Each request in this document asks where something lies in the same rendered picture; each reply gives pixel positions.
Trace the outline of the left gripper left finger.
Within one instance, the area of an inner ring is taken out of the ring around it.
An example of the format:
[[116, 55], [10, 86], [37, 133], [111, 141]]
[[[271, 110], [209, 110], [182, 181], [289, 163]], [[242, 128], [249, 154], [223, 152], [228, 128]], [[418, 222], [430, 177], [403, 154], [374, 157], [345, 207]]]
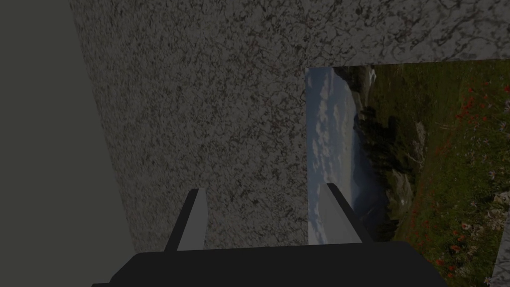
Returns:
[[165, 252], [202, 250], [208, 225], [205, 188], [191, 189], [180, 209]]

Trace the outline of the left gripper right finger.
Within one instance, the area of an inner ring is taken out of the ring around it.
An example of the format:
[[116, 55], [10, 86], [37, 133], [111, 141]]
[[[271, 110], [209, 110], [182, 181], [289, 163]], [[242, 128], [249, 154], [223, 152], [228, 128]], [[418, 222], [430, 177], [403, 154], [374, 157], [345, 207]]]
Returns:
[[333, 183], [320, 186], [320, 220], [327, 244], [373, 243], [361, 220]]

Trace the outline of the landscape view window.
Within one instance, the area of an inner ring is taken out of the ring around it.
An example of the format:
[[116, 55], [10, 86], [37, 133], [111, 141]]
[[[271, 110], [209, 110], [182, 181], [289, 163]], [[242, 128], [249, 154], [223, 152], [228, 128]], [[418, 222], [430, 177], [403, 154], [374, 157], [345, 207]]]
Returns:
[[510, 287], [510, 59], [305, 68], [308, 242], [335, 184], [448, 287]]

